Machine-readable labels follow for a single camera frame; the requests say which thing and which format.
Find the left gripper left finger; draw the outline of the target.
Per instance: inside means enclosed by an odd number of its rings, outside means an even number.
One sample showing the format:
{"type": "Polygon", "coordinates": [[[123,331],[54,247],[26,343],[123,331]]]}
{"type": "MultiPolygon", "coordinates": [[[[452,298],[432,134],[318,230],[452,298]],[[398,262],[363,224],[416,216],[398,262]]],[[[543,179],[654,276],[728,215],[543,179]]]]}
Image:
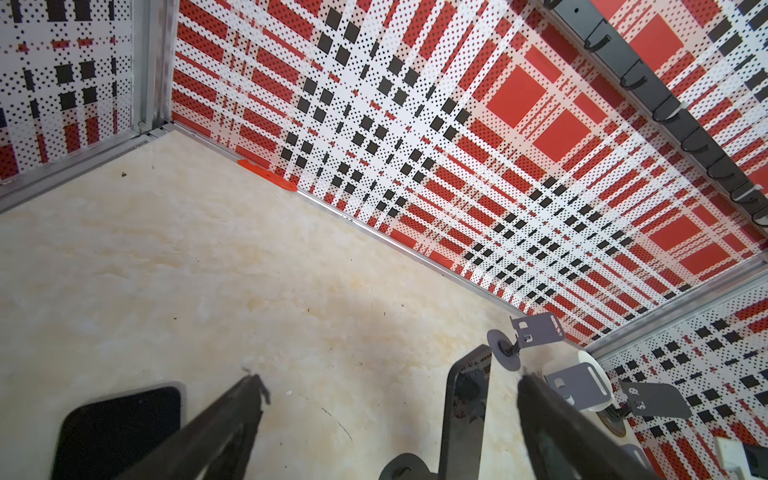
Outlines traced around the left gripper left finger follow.
{"type": "Polygon", "coordinates": [[[242,479],[270,392],[247,375],[121,479],[242,479]]]}

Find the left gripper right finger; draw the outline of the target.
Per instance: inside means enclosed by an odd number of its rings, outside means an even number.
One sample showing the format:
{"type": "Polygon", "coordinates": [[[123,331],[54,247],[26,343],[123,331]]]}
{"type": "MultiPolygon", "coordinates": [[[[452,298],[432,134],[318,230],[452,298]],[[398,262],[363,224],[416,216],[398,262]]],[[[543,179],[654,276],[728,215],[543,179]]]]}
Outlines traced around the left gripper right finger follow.
{"type": "Polygon", "coordinates": [[[517,408],[537,479],[656,479],[543,380],[518,382],[517,408]]]}

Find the black phone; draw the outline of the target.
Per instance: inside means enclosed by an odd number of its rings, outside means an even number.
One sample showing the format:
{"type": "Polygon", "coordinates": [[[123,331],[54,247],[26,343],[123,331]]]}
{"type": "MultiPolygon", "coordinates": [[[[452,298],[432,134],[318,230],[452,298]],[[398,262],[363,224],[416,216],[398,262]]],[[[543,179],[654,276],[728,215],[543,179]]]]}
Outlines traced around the black phone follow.
{"type": "Polygon", "coordinates": [[[115,479],[181,428],[182,392],[156,386],[94,401],[62,421],[53,479],[115,479]]]}
{"type": "Polygon", "coordinates": [[[439,479],[479,478],[491,357],[491,349],[481,344],[448,372],[439,479]]]}

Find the purple phone stand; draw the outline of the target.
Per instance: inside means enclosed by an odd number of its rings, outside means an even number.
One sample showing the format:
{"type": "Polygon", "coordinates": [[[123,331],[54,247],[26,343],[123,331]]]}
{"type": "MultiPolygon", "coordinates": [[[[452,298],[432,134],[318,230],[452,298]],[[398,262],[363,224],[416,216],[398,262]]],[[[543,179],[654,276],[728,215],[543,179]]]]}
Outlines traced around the purple phone stand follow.
{"type": "Polygon", "coordinates": [[[489,330],[486,335],[493,357],[508,371],[521,368],[522,350],[561,342],[566,337],[560,320],[552,313],[511,318],[510,321],[516,333],[514,341],[497,329],[489,330]]]}

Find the grey stand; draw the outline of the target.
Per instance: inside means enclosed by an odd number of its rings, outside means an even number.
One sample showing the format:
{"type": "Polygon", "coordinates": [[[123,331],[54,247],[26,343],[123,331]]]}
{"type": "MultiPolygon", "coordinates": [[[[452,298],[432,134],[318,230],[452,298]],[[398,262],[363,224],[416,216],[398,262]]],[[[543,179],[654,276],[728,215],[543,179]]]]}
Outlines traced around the grey stand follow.
{"type": "Polygon", "coordinates": [[[402,453],[382,469],[379,480],[437,480],[438,475],[429,470],[417,455],[402,453]]]}

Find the white ceramic mug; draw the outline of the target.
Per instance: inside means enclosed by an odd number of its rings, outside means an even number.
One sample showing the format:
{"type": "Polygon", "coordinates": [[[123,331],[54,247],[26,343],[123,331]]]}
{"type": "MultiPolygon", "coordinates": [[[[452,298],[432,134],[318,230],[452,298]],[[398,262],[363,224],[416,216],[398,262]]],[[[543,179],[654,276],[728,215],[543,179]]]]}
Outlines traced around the white ceramic mug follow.
{"type": "Polygon", "coordinates": [[[546,383],[577,411],[599,412],[614,401],[611,382],[599,363],[578,350],[546,363],[546,383]]]}

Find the red marker pen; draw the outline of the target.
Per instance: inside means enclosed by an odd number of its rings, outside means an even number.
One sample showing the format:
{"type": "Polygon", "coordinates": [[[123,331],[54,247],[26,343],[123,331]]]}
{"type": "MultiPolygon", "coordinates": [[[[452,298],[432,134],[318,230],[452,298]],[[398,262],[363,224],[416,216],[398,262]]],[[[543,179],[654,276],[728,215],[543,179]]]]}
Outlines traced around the red marker pen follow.
{"type": "Polygon", "coordinates": [[[260,165],[252,163],[247,159],[238,160],[237,164],[251,171],[252,173],[255,173],[256,175],[262,177],[263,179],[269,181],[270,183],[280,187],[283,190],[291,191],[291,192],[298,191],[298,187],[294,183],[284,179],[282,176],[278,175],[275,172],[272,172],[260,165]]]}

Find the black hook rail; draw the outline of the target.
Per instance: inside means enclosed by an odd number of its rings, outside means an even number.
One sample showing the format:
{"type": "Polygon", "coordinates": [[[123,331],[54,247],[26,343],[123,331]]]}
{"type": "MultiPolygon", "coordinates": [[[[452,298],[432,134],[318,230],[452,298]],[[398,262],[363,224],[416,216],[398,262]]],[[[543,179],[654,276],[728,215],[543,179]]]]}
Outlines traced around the black hook rail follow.
{"type": "Polygon", "coordinates": [[[675,148],[728,197],[752,224],[767,229],[767,198],[654,70],[590,1],[543,1],[549,20],[602,68],[622,95],[648,115],[675,148]]]}

